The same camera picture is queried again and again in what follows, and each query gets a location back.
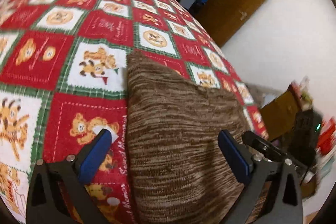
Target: brown striped fabric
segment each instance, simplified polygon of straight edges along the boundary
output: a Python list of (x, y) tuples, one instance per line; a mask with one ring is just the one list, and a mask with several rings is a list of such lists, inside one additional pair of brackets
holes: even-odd
[(228, 129), (241, 142), (242, 106), (234, 94), (195, 85), (140, 52), (127, 62), (126, 142), (141, 223), (219, 223), (243, 185), (217, 136)]

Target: open door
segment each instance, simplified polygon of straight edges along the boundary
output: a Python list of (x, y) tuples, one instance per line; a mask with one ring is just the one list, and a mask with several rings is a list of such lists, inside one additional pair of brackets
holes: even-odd
[(195, 18), (222, 47), (265, 0), (208, 0)]

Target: silver bolt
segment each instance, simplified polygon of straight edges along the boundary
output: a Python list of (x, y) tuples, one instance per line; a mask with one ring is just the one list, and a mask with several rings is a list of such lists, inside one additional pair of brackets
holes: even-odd
[(37, 164), (37, 165), (42, 165), (43, 162), (44, 162), (43, 159), (38, 159), (38, 160), (36, 161), (36, 164)]
[(74, 161), (75, 158), (76, 158), (75, 155), (68, 155), (68, 156), (67, 156), (67, 161)]
[(263, 158), (262, 158), (262, 156), (260, 156), (259, 154), (254, 154), (254, 155), (253, 155), (253, 159), (254, 159), (255, 161), (259, 162), (259, 161), (261, 161)]
[(292, 165), (292, 160), (291, 159), (285, 159), (285, 164), (288, 165), (288, 166), (291, 166)]

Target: bedsheet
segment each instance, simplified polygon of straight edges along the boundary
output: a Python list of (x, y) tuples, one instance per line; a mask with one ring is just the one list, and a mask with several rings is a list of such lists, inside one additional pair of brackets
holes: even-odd
[(85, 187), (111, 223), (136, 223), (125, 151), (132, 51), (234, 92), (251, 130), (267, 136), (245, 84), (176, 0), (0, 0), (0, 196), (17, 220), (36, 160), (63, 160), (106, 128), (110, 151)]

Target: folded garment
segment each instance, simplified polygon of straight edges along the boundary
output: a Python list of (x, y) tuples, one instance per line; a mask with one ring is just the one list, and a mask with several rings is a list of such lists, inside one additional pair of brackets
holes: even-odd
[(241, 143), (249, 129), (241, 104), (233, 93), (196, 85), (140, 52), (127, 63), (126, 142), (141, 223), (219, 223), (243, 185), (217, 136), (227, 129)]

